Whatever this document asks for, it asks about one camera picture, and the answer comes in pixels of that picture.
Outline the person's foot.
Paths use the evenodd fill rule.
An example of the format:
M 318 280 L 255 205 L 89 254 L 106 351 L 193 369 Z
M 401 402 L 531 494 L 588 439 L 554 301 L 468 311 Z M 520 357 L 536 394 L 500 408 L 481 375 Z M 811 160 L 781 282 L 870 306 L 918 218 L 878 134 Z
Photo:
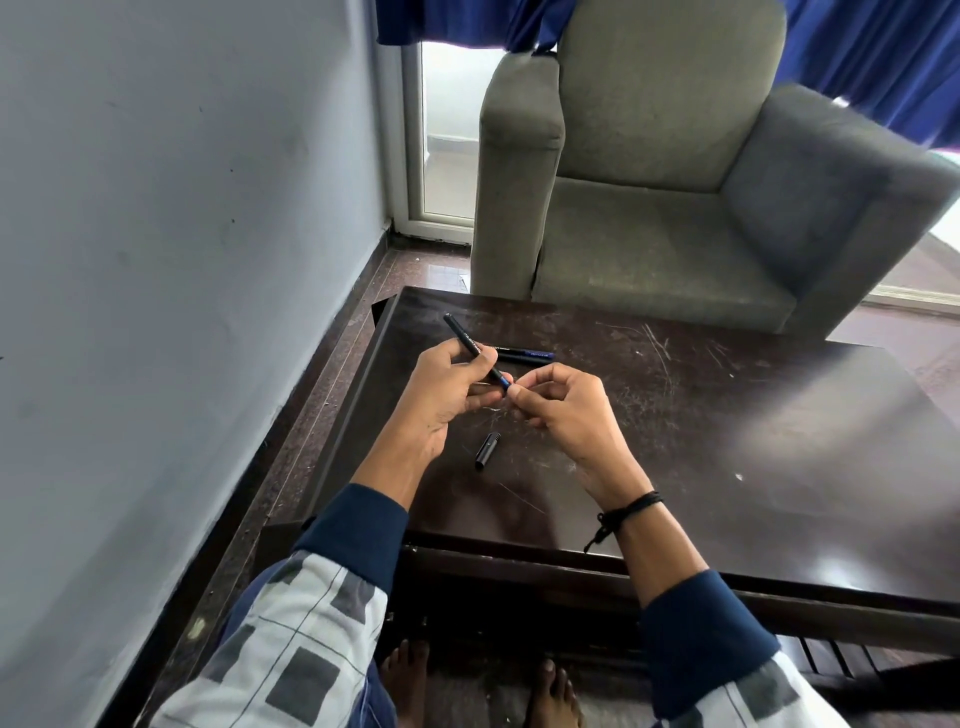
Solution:
M 397 728 L 424 728 L 428 657 L 427 641 L 403 639 L 379 667 Z
M 583 728 L 583 713 L 569 674 L 555 661 L 540 664 L 523 728 Z

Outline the person's left foot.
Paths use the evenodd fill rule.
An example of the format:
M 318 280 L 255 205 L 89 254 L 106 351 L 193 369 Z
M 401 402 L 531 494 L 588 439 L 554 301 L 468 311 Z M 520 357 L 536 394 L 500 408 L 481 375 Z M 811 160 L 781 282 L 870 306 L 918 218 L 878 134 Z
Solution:
M 403 639 L 379 667 L 397 728 L 424 728 L 428 657 L 427 641 Z

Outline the person's left forearm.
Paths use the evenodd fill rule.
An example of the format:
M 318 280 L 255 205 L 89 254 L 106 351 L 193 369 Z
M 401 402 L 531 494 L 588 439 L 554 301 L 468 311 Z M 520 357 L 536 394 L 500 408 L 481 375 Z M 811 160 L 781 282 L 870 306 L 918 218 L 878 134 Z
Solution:
M 193 681 L 150 728 L 346 728 L 359 710 L 385 620 L 412 496 L 436 437 L 381 434 Z

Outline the blue curtain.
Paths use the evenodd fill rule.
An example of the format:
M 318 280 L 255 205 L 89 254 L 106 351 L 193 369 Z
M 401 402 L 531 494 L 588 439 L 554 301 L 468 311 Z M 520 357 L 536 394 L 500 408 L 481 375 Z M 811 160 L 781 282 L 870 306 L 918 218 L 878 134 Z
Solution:
M 374 0 L 377 42 L 551 52 L 580 0 Z M 775 82 L 845 100 L 921 146 L 960 152 L 960 0 L 775 0 Z

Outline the person's right hand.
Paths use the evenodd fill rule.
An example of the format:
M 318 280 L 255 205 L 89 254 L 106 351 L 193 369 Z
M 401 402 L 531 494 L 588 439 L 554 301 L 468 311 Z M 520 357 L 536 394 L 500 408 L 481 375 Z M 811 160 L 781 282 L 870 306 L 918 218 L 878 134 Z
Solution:
M 556 383 L 553 411 L 512 407 L 532 427 L 548 431 L 575 464 L 584 491 L 602 512 L 653 491 L 649 477 L 630 452 L 599 377 L 554 362 L 523 374 L 516 383 L 526 387 Z

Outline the dark wooden coffee table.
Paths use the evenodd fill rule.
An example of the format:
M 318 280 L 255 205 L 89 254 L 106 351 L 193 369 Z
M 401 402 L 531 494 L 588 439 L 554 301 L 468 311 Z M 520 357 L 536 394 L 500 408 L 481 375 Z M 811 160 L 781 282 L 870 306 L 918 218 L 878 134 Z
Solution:
M 310 480 L 260 570 L 360 464 L 417 356 L 454 315 L 488 345 L 546 350 L 604 383 L 631 452 L 707 564 L 855 725 L 960 723 L 960 429 L 886 351 L 416 287 L 374 331 Z M 486 436 L 500 441 L 482 471 Z M 522 722 L 544 658 L 591 726 L 653 722 L 639 608 L 598 508 L 544 432 L 457 418 L 426 469 L 378 654 L 431 646 L 428 726 Z

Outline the person's right forearm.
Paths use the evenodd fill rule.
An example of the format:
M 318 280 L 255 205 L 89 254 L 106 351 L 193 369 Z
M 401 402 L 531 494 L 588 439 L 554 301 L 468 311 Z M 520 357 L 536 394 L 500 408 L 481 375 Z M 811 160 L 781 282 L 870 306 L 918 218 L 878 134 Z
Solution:
M 850 728 L 666 504 L 611 536 L 641 607 L 656 728 Z

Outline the white glass door frame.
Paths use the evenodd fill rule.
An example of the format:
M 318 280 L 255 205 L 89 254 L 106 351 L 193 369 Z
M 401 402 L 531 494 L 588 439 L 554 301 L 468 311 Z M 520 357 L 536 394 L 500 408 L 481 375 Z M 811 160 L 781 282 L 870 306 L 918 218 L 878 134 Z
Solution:
M 391 228 L 469 247 L 479 116 L 505 51 L 425 42 L 375 47 Z

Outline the person's right foot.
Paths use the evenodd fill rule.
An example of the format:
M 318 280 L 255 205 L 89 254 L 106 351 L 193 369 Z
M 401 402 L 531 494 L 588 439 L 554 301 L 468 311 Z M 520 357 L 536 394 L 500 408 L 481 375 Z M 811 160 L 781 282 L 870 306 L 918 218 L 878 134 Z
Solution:
M 583 713 L 569 674 L 555 661 L 540 664 L 523 728 L 583 728 Z

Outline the person's left hand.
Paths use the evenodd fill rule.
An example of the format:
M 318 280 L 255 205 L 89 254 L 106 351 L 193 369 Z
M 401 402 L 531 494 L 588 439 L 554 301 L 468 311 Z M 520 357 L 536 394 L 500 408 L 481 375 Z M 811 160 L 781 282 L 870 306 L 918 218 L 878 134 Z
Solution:
M 504 400 L 505 389 L 487 381 L 497 362 L 492 346 L 479 344 L 470 354 L 457 339 L 426 349 L 390 416 L 390 436 L 427 462 L 435 459 L 455 418 Z

